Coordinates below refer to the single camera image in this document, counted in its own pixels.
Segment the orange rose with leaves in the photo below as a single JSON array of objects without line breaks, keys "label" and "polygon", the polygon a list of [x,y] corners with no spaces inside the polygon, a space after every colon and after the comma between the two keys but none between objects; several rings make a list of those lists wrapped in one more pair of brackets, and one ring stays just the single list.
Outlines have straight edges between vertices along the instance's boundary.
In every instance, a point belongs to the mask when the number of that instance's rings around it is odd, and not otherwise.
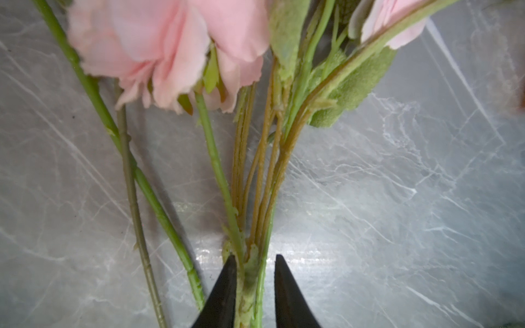
[{"label": "orange rose with leaves", "polygon": [[129,208],[133,220],[133,227],[136,237],[136,246],[139,250],[142,269],[146,278],[146,284],[148,286],[148,291],[150,293],[150,298],[153,304],[153,310],[157,319],[158,326],[161,328],[167,328],[168,323],[165,319],[164,311],[161,305],[161,298],[159,296],[159,291],[157,289],[156,281],[154,279],[154,273],[151,267],[150,256],[146,246],[146,239],[144,236],[142,220],[140,217],[138,198],[136,193],[136,184],[133,175],[135,165],[132,164],[132,155],[129,148],[130,136],[127,131],[127,113],[125,105],[116,104],[116,120],[121,147],[124,179],[126,182]]}]

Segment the orange gerbera with leaf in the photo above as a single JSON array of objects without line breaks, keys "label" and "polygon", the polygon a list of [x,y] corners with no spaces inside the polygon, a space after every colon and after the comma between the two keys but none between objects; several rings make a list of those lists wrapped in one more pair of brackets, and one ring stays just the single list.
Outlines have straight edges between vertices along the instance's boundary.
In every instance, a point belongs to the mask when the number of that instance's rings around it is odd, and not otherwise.
[{"label": "orange gerbera with leaf", "polygon": [[150,257],[146,246],[146,239],[144,236],[142,220],[139,214],[139,206],[137,201],[136,189],[140,188],[146,201],[160,223],[164,232],[168,236],[168,240],[174,246],[174,249],[183,264],[183,268],[187,273],[187,279],[191,288],[192,295],[195,299],[198,310],[202,310],[205,306],[205,295],[202,289],[201,280],[198,276],[197,270],[194,265],[194,261],[189,255],[189,251],[184,245],[179,233],[176,231],[172,222],[168,218],[166,211],[161,205],[158,197],[155,195],[153,188],[151,187],[148,179],[142,170],[138,167],[138,164],[131,154],[129,149],[130,137],[127,133],[127,121],[126,112],[124,109],[117,111],[117,119],[114,120],[109,112],[104,100],[102,99],[98,83],[94,78],[88,76],[83,72],[80,65],[80,58],[76,51],[69,45],[67,41],[66,33],[64,32],[59,20],[55,16],[52,8],[47,1],[34,1],[34,6],[38,12],[42,15],[47,27],[51,34],[57,41],[62,53],[65,55],[67,60],[72,66],[79,82],[85,90],[88,98],[101,119],[105,130],[109,134],[113,143],[117,147],[121,157],[124,170],[124,178],[127,184],[127,193],[131,209],[131,215],[133,220],[133,226],[135,230],[135,236],[137,239],[137,245],[139,254],[142,261],[142,266],[146,276],[146,283],[152,297],[153,305],[155,310],[161,308],[160,296],[157,290],[157,285],[154,281],[153,270],[150,263]]}]

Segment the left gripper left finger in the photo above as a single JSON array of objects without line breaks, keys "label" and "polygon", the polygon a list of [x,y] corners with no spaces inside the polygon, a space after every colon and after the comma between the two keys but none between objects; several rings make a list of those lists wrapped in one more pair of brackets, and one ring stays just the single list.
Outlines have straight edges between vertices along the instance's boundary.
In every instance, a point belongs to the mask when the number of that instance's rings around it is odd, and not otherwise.
[{"label": "left gripper left finger", "polygon": [[230,255],[192,328],[233,328],[237,295],[237,262]]}]

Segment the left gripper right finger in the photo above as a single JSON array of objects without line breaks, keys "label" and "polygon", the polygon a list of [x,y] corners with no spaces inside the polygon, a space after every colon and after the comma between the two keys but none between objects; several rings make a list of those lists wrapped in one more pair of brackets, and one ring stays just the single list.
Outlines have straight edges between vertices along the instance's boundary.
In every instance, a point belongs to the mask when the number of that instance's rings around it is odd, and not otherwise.
[{"label": "left gripper right finger", "polygon": [[276,255],[274,293],[277,328],[321,328],[281,254]]}]

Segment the pink rose bundle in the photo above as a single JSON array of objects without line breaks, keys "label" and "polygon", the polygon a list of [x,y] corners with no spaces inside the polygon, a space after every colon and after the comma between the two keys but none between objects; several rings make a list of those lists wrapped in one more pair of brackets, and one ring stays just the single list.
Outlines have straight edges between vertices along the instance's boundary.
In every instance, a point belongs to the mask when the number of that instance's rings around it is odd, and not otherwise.
[{"label": "pink rose bundle", "polygon": [[260,327],[273,216],[303,128],[371,93],[448,1],[69,1],[69,44],[116,104],[198,111],[237,262],[234,327]]}]

